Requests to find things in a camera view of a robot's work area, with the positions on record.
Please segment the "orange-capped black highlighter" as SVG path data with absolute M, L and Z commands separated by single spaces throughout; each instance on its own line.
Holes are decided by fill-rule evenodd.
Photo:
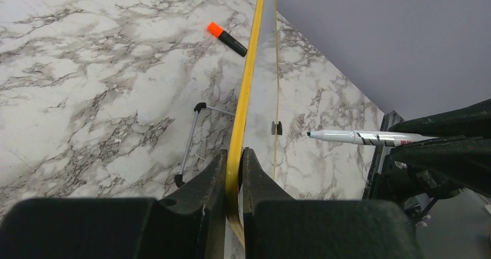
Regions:
M 243 46 L 237 39 L 226 32 L 217 23 L 212 21 L 208 26 L 207 30 L 216 38 L 218 38 L 222 43 L 227 45 L 229 48 L 234 50 L 241 57 L 245 57 L 247 54 L 247 48 Z

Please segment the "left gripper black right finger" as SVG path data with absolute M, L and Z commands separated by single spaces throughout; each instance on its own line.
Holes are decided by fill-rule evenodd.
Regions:
M 383 200 L 296 200 L 242 155 L 247 258 L 421 258 L 402 210 Z

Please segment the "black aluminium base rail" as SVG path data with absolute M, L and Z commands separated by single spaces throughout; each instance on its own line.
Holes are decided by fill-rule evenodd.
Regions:
M 380 125 L 381 132 L 387 132 L 390 127 L 404 121 L 396 111 L 384 115 Z M 384 160 L 390 152 L 390 147 L 377 146 L 373 153 L 371 165 L 367 175 L 367 181 L 363 191 L 362 199 L 378 199 L 380 196 L 382 180 L 384 175 Z

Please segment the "yellow-framed whiteboard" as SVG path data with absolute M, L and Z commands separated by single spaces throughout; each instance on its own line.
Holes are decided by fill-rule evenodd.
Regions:
M 226 218 L 244 245 L 245 178 L 240 161 L 251 148 L 266 174 L 276 177 L 280 35 L 277 0 L 257 0 L 226 163 Z

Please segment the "green-capped whiteboard marker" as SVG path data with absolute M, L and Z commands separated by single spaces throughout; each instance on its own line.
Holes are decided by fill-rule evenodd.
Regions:
M 384 147 L 398 147 L 404 144 L 434 139 L 433 137 L 414 133 L 373 132 L 366 130 L 319 130 L 307 132 L 307 136 L 326 142 Z

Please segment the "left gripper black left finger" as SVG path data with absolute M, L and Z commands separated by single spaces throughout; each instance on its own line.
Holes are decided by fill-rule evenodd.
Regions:
M 1 224 L 2 258 L 223 258 L 225 168 L 219 151 L 167 197 L 32 198 Z

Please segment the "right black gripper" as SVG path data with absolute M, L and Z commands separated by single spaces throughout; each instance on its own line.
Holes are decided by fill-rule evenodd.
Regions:
M 395 161 L 390 155 L 375 157 L 363 199 L 394 202 L 415 225 L 429 219 L 428 213 L 437 201 L 457 196 L 462 186 L 490 197 L 489 99 L 458 110 L 401 122 L 389 131 L 447 138 L 396 147 L 391 151 Z

